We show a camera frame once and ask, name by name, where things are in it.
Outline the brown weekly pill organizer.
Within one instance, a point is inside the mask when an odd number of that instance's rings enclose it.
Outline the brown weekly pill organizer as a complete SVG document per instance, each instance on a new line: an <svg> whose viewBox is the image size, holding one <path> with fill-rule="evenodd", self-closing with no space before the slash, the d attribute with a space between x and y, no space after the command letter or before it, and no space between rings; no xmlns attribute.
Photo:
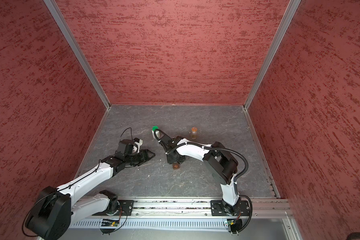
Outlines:
<svg viewBox="0 0 360 240"><path fill-rule="evenodd" d="M179 163L173 163L172 164L173 170L178 170L180 167L181 167L181 165Z"/></svg>

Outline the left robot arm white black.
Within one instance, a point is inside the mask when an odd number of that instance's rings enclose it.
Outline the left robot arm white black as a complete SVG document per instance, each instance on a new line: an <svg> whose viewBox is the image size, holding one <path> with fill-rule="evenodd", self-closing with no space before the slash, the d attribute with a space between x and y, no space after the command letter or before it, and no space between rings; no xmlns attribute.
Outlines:
<svg viewBox="0 0 360 240"><path fill-rule="evenodd" d="M121 140L113 155L99 160L88 172L57 188L43 189L25 217L22 231L30 230L44 240L57 240L70 226L94 214L121 216L123 209L116 194L103 190L90 198L85 195L125 168L138 167L154 158L156 154L141 149L142 144L138 138Z"/></svg>

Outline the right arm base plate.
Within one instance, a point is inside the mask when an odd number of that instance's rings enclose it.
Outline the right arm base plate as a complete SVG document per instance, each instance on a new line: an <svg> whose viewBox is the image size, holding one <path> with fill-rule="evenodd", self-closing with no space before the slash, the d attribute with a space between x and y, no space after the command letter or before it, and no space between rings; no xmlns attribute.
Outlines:
<svg viewBox="0 0 360 240"><path fill-rule="evenodd" d="M235 205L231 206L223 200L212 200L210 204L212 216L238 217L239 215L250 215L251 208L248 201L238 200Z"/></svg>

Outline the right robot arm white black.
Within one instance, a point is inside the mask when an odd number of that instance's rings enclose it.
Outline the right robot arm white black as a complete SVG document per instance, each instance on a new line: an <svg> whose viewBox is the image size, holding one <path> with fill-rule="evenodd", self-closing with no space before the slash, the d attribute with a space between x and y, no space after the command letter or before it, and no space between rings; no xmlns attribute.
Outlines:
<svg viewBox="0 0 360 240"><path fill-rule="evenodd" d="M201 161L214 180L221 185L224 212L229 216L239 215L241 200L237 188L238 161L231 150L220 142L203 145L189 141L183 137L171 138L164 133L155 137L166 152L169 164L182 164L187 157Z"/></svg>

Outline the small clear orange-cap bottle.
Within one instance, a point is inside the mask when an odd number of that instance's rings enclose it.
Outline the small clear orange-cap bottle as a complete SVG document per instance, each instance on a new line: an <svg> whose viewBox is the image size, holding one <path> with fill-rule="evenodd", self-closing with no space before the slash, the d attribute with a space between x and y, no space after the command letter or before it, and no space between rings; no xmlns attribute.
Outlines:
<svg viewBox="0 0 360 240"><path fill-rule="evenodd" d="M198 129L196 127L192 127L191 129L191 137L193 140L195 140L197 138L198 135Z"/></svg>

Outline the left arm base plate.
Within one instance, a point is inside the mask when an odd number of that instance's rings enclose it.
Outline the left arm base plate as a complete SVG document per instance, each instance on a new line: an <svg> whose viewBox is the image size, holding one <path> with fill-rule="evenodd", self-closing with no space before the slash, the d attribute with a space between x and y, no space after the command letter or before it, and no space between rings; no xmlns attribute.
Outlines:
<svg viewBox="0 0 360 240"><path fill-rule="evenodd" d="M133 200L114 200L106 210L107 216L130 216L134 207Z"/></svg>

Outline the white pill bottle green cap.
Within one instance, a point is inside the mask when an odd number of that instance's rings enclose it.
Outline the white pill bottle green cap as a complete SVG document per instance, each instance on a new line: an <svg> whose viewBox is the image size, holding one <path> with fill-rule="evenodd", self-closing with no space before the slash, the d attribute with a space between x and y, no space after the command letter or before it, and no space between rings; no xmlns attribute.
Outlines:
<svg viewBox="0 0 360 240"><path fill-rule="evenodd" d="M153 138L156 139L156 140L159 140L161 138L161 133L159 131L158 126L153 126L152 127L152 135L153 135Z"/></svg>

